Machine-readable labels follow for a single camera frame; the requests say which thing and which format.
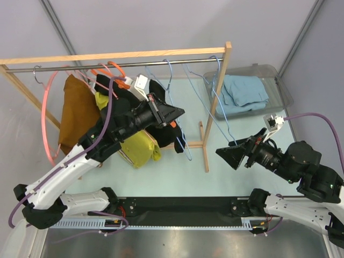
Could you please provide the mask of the light blue trousers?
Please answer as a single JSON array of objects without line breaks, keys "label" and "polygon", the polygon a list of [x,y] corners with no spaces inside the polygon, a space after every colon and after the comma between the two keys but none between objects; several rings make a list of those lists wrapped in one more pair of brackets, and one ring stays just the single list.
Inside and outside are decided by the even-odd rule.
[{"label": "light blue trousers", "polygon": [[257,76],[226,75],[216,111],[227,116],[264,109],[269,96]]}]

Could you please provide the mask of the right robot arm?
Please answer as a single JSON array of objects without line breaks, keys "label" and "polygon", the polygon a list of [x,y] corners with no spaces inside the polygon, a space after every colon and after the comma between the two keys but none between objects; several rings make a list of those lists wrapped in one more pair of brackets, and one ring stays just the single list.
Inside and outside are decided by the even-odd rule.
[{"label": "right robot arm", "polygon": [[297,192],[326,208],[326,211],[318,211],[301,207],[255,188],[248,199],[251,214],[269,214],[293,220],[328,236],[332,244],[343,247],[343,179],[334,169],[322,165],[321,153],[305,141],[293,142],[283,152],[263,128],[255,135],[218,148],[216,154],[234,170],[247,157],[246,168],[259,164],[289,184],[298,183]]}]

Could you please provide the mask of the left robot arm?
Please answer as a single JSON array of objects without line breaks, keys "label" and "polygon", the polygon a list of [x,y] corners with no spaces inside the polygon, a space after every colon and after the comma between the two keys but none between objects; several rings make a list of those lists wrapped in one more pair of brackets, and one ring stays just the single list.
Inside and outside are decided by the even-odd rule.
[{"label": "left robot arm", "polygon": [[118,198],[109,187],[73,195],[66,194],[65,190],[119,151],[121,143],[129,137],[149,126],[165,127],[184,113],[182,108],[167,104],[153,93],[136,108],[132,108],[125,98],[110,97],[96,125],[80,138],[62,161],[36,182],[14,188],[26,221],[41,230],[55,225],[65,216],[116,213]]}]

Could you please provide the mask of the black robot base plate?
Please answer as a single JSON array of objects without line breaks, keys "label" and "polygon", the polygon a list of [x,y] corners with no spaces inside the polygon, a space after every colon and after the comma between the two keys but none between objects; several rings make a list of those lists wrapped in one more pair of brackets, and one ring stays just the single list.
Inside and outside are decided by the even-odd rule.
[{"label": "black robot base plate", "polygon": [[145,217],[169,219],[252,217],[246,199],[236,197],[127,197],[120,198],[116,209],[110,213],[127,218]]}]

